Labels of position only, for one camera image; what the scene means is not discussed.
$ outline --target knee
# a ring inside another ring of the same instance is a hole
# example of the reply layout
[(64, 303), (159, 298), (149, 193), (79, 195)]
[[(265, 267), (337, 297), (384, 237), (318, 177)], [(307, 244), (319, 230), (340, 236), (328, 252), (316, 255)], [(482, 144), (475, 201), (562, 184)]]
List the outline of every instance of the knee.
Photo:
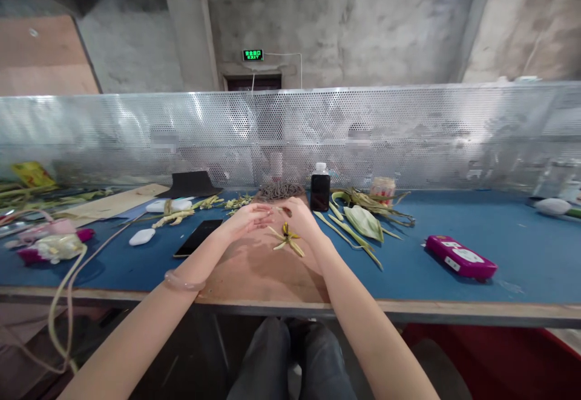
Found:
[(337, 337), (328, 327), (321, 323), (313, 323), (307, 335), (307, 341), (317, 347), (329, 347), (341, 350)]
[(283, 341), (289, 341), (289, 329), (286, 324), (275, 317), (267, 317), (264, 319), (258, 331), (263, 331), (267, 334), (269, 338), (281, 339)]

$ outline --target doorway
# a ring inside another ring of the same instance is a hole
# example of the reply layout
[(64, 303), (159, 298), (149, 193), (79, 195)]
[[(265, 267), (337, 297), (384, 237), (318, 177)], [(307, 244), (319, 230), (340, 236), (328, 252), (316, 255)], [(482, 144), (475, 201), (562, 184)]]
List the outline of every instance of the doorway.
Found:
[[(226, 77), (228, 91), (251, 91), (252, 75)], [(254, 91), (280, 90), (282, 87), (282, 75), (255, 75)]]

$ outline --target black bottle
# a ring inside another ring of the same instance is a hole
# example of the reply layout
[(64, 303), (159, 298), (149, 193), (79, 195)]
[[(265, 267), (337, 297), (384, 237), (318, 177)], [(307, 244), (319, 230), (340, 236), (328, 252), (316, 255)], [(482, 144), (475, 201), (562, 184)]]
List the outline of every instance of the black bottle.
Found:
[(326, 163), (317, 163), (315, 169), (310, 177), (310, 210), (326, 212), (329, 210), (331, 176)]

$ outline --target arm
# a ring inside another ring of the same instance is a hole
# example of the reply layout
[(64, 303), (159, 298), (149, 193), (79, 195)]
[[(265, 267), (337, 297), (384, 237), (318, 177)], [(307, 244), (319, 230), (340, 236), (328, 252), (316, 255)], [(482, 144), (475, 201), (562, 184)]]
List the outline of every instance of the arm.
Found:
[[(272, 222), (272, 208), (241, 208), (174, 272), (186, 283), (205, 282), (234, 240)], [(59, 399), (126, 399), (168, 340), (197, 292), (160, 283), (131, 311), (71, 380)]]
[(294, 198), (285, 205), (293, 213), (291, 229), (308, 242), (317, 259), (331, 305), (375, 398), (438, 399), (411, 350), (321, 231), (309, 208)]

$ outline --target pink pencil case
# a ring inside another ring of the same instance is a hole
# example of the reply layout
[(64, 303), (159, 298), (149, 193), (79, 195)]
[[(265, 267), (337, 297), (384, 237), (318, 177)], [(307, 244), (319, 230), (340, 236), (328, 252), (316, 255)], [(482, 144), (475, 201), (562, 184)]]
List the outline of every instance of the pink pencil case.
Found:
[(498, 266), (445, 235), (430, 235), (425, 246), (460, 276), (491, 278)]

